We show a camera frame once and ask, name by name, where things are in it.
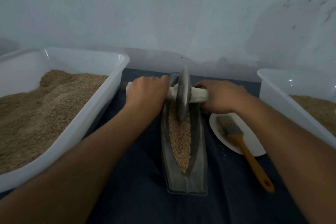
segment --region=plastic bin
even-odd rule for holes
[[[260,69],[259,98],[336,149],[336,138],[289,95],[320,98],[336,103],[336,78],[323,73]]]
[[[0,192],[31,179],[84,137],[101,109],[114,97],[122,71],[128,62],[129,57],[120,53],[64,48],[24,50],[0,56],[0,97],[36,89],[41,77],[52,69],[72,74],[108,75],[106,81],[44,154],[24,167],[0,175]]]

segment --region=circular blade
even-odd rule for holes
[[[189,109],[189,99],[191,94],[191,82],[188,68],[185,66],[178,78],[177,96],[176,96],[176,112],[179,121],[185,119]]]

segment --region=white paper plate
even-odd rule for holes
[[[256,135],[253,133],[253,131],[246,125],[246,123],[235,113],[229,113],[229,114],[211,114],[209,118],[209,124],[212,129],[212,131],[215,133],[217,138],[229,149],[233,150],[234,152],[238,154],[243,154],[239,147],[235,146],[230,141],[226,140],[225,137],[222,136],[222,133],[220,132],[219,125],[217,123],[216,117],[217,116],[226,116],[230,115],[233,120],[236,122],[236,124],[240,127],[240,129],[244,132],[244,143],[246,144],[247,148],[250,150],[253,156],[258,157],[261,155],[266,154],[266,151],[264,147],[259,142]]]

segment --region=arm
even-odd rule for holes
[[[168,87],[167,76],[135,80],[112,120],[0,201],[1,223],[85,223],[114,165],[159,114]]]
[[[309,223],[336,223],[336,151],[291,120],[227,81],[202,81],[204,104],[237,113],[256,134]]]

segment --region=dark blue cloth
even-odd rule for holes
[[[125,69],[122,82],[162,75]],[[191,76],[192,84],[201,79],[204,78]],[[233,82],[259,95],[259,83]],[[116,94],[97,128],[121,110],[125,99],[125,93]],[[88,223],[307,223],[269,157],[264,155],[257,160],[273,182],[274,194],[261,187],[242,155],[217,139],[209,126],[209,116],[204,115],[203,119],[208,156],[207,196],[167,192],[157,117],[115,166]]]

